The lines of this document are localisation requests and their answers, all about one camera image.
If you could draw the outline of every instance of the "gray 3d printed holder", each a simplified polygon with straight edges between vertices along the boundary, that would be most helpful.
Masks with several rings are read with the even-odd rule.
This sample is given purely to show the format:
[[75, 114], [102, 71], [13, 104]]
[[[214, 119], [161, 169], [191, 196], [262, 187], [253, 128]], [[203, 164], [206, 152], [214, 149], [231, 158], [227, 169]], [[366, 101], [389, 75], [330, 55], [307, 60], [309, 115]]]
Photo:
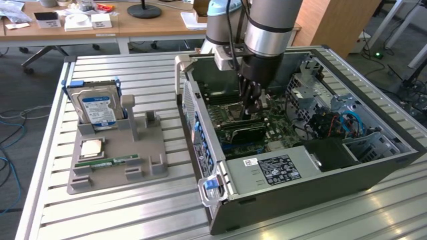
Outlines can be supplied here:
[[[123, 95], [121, 101], [129, 117], [118, 120], [117, 129], [95, 132], [93, 124], [78, 125], [67, 184], [71, 195], [169, 176], [161, 118], [154, 111], [135, 117], [134, 95]], [[101, 143], [101, 151], [82, 157], [87, 141]]]

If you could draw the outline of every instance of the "green circuit board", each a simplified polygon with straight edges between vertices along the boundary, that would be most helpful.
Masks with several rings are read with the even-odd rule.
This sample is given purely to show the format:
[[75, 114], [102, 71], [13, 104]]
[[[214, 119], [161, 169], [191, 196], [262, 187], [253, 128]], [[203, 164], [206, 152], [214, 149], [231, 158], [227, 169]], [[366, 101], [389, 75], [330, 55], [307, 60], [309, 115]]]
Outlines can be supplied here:
[[246, 120], [241, 117], [241, 103], [207, 106], [226, 159], [287, 149], [302, 142], [279, 103], [271, 100], [269, 105], [270, 109], [253, 114]]

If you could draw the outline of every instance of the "aluminum table surface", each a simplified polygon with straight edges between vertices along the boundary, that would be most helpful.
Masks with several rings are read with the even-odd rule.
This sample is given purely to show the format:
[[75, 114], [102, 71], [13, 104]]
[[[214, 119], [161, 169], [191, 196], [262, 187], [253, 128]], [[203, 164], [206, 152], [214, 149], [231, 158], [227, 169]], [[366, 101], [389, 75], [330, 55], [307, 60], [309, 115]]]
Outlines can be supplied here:
[[[427, 132], [389, 97], [330, 50], [318, 49], [350, 80], [427, 146]], [[78, 115], [58, 85], [17, 239], [285, 240], [427, 239], [426, 156], [370, 190], [342, 197], [222, 235], [210, 235], [175, 101], [175, 56], [190, 52], [82, 56], [63, 65], [63, 80], [115, 76], [134, 111], [161, 115], [169, 177], [69, 195], [67, 182]], [[337, 79], [325, 76], [334, 88]]]

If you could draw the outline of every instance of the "desk lamp base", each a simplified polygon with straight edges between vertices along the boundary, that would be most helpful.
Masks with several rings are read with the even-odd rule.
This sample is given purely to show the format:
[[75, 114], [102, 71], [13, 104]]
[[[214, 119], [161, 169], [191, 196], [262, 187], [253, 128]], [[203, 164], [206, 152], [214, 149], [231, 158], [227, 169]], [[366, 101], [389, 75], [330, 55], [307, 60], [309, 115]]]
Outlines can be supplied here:
[[154, 5], [145, 5], [143, 8], [142, 4], [133, 5], [127, 8], [127, 13], [139, 19], [154, 19], [162, 15], [162, 9]]

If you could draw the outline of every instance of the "hard drive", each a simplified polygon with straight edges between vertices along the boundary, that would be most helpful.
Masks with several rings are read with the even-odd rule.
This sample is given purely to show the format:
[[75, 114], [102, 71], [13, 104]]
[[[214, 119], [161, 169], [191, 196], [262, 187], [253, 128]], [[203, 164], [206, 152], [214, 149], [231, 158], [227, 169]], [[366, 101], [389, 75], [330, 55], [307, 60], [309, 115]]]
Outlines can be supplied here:
[[93, 124], [97, 131], [118, 127], [118, 120], [126, 118], [118, 80], [73, 81], [67, 86], [67, 93], [81, 124]]

